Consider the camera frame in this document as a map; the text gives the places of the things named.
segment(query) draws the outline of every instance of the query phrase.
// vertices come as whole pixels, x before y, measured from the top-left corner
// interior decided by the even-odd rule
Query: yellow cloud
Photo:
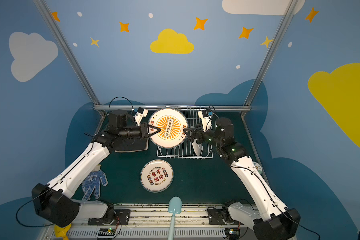
[[[332,73],[317,72],[308,88],[329,115],[360,147],[360,63],[350,63]]]
[[[157,41],[151,43],[151,51],[154,53],[191,53],[194,45],[188,42],[187,37],[172,29],[164,29],[157,37]]]

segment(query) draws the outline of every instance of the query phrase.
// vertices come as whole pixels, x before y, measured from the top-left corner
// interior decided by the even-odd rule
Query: blue wall
[[[312,7],[319,13],[310,23]],[[308,80],[350,63],[360,63],[360,1],[306,0],[246,115],[271,187],[322,239],[357,238],[360,147],[311,94]],[[298,238],[316,239],[304,229]]]
[[[103,104],[120,95],[144,104],[194,104],[205,94],[228,94],[256,77],[267,52],[261,43],[266,36],[273,38],[281,20],[277,15],[230,14],[221,0],[47,3]],[[196,18],[208,19],[205,30],[194,30]],[[129,23],[129,32],[121,32],[119,22]],[[248,39],[239,39],[243,27],[253,28]],[[194,50],[151,51],[150,44],[166,28],[185,34]],[[91,38],[99,40],[99,47],[91,45]],[[230,99],[225,104],[241,103]]]
[[[33,239],[39,229],[20,227],[14,214],[37,183],[46,184],[64,170],[68,127],[90,98],[59,46],[58,56],[49,65],[29,81],[18,81],[11,73],[14,57],[9,38],[14,32],[38,33],[57,43],[32,0],[0,1],[0,221],[9,223],[0,229],[0,239],[15,233]],[[91,124],[83,130],[93,133],[99,116],[86,109]],[[20,214],[26,224],[43,222],[32,205]]]

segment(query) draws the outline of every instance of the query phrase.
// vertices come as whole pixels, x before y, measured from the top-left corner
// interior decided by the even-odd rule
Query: white cloud
[[[38,33],[14,32],[9,40],[10,51],[14,58],[11,72],[15,79],[26,82],[48,66],[57,56],[58,47],[46,41]]]
[[[296,14],[305,0],[298,0]],[[289,0],[223,0],[223,9],[232,14],[284,15]]]

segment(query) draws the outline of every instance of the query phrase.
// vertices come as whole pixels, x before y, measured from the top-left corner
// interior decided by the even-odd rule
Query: shovel handle
[[[175,216],[172,216],[171,226],[168,231],[168,240],[173,240],[173,234],[175,233]]]

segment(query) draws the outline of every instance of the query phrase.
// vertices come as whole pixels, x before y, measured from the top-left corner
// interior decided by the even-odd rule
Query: light blue shovel
[[[169,201],[168,212],[173,213],[171,219],[171,226],[169,227],[168,240],[173,240],[173,234],[175,233],[175,214],[181,213],[181,199],[179,197],[173,197]]]

